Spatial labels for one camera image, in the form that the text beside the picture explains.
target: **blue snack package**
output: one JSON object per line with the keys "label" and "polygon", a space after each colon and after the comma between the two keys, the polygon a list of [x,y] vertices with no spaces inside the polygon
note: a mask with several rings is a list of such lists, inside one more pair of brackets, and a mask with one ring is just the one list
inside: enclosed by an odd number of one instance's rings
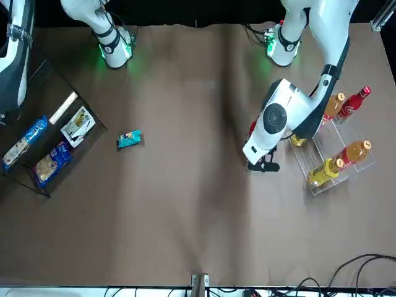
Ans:
{"label": "blue snack package", "polygon": [[61,141],[52,151],[34,167],[38,187],[46,186],[67,163],[72,155],[65,141]]}
{"label": "blue snack package", "polygon": [[40,136],[40,134],[47,128],[47,126],[47,117],[42,116],[28,131],[26,131],[24,137],[26,138],[27,143],[32,144],[37,139],[37,137]]}
{"label": "blue snack package", "polygon": [[47,126],[47,118],[46,116],[42,116],[25,132],[22,138],[4,155],[2,159],[4,171],[8,171],[12,164],[14,164],[18,158],[27,151],[29,146],[45,131]]}
{"label": "blue snack package", "polygon": [[121,134],[117,139],[117,149],[120,150],[130,145],[138,144],[142,140],[142,131],[134,130],[132,132]]}

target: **red bottle cap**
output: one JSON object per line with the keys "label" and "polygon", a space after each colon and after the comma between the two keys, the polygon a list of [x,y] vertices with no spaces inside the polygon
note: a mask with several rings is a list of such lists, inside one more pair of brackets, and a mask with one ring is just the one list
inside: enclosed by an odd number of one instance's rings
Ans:
{"label": "red bottle cap", "polygon": [[368,95],[370,95],[370,93],[371,93],[371,89],[370,89],[370,87],[364,87],[363,89],[362,89],[362,91],[361,91],[361,95],[363,96],[363,97],[366,97],[366,96],[368,96]]}

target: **food package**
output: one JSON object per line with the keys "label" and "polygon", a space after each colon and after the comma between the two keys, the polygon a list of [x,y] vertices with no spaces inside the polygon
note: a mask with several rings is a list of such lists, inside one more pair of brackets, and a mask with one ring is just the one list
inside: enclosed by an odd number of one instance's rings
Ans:
{"label": "food package", "polygon": [[124,147],[138,144],[142,141],[143,134],[140,130],[134,130],[129,133],[121,134],[117,139],[117,149],[121,150]]}
{"label": "food package", "polygon": [[94,125],[95,120],[92,115],[84,106],[81,106],[71,120],[62,127],[61,132],[72,147],[77,147]]}
{"label": "food package", "polygon": [[47,125],[48,121],[46,116],[42,116],[28,131],[26,131],[23,137],[8,150],[2,159],[5,171],[7,171],[12,164],[14,164],[18,158],[27,151],[29,145],[34,143],[34,141],[36,141],[36,139],[45,131]]}
{"label": "food package", "polygon": [[35,166],[34,172],[39,187],[44,187],[72,160],[72,156],[65,141],[61,141],[52,151],[42,158]]}

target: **black background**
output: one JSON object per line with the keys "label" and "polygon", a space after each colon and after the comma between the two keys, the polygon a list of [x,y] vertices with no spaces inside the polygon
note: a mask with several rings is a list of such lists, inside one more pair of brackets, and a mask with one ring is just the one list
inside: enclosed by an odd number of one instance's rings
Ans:
{"label": "black background", "polygon": [[[360,0],[351,22],[369,22],[384,3],[385,0]],[[259,24],[265,21],[279,22],[285,16],[280,0],[112,0],[106,8],[120,15],[127,25],[143,26],[182,24],[205,27],[211,24]],[[0,45],[4,44],[6,24],[6,14],[1,13]],[[36,0],[35,26],[83,27],[86,25],[69,18],[59,0]],[[396,36],[395,33],[396,15],[381,31],[388,58],[393,65],[396,50],[392,47],[392,39]]]}

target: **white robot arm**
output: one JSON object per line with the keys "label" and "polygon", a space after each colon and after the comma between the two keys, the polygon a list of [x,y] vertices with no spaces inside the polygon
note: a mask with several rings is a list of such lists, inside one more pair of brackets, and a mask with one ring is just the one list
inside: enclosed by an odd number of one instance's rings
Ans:
{"label": "white robot arm", "polygon": [[0,123],[16,110],[26,94],[26,75],[32,30],[34,0],[0,0],[8,11],[7,40],[0,50]]}
{"label": "white robot arm", "polygon": [[282,0],[286,17],[282,26],[275,26],[276,45],[270,57],[280,66],[292,62],[306,25],[303,9],[310,7],[309,26],[324,54],[325,66],[313,98],[285,79],[270,86],[257,124],[243,147],[253,165],[276,146],[285,130],[292,130],[300,138],[316,133],[349,49],[349,22],[357,3],[358,0]]}
{"label": "white robot arm", "polygon": [[104,8],[109,1],[61,0],[61,4],[69,17],[92,28],[107,65],[117,69],[132,57],[134,37],[124,28],[115,26],[111,15]]}
{"label": "white robot arm", "polygon": [[[69,17],[92,28],[107,65],[117,69],[132,57],[135,38],[115,26],[104,8],[108,1],[61,0],[61,4]],[[35,0],[0,0],[0,5],[9,14],[7,41],[0,51],[0,123],[4,124],[6,114],[17,110],[25,99]]]}

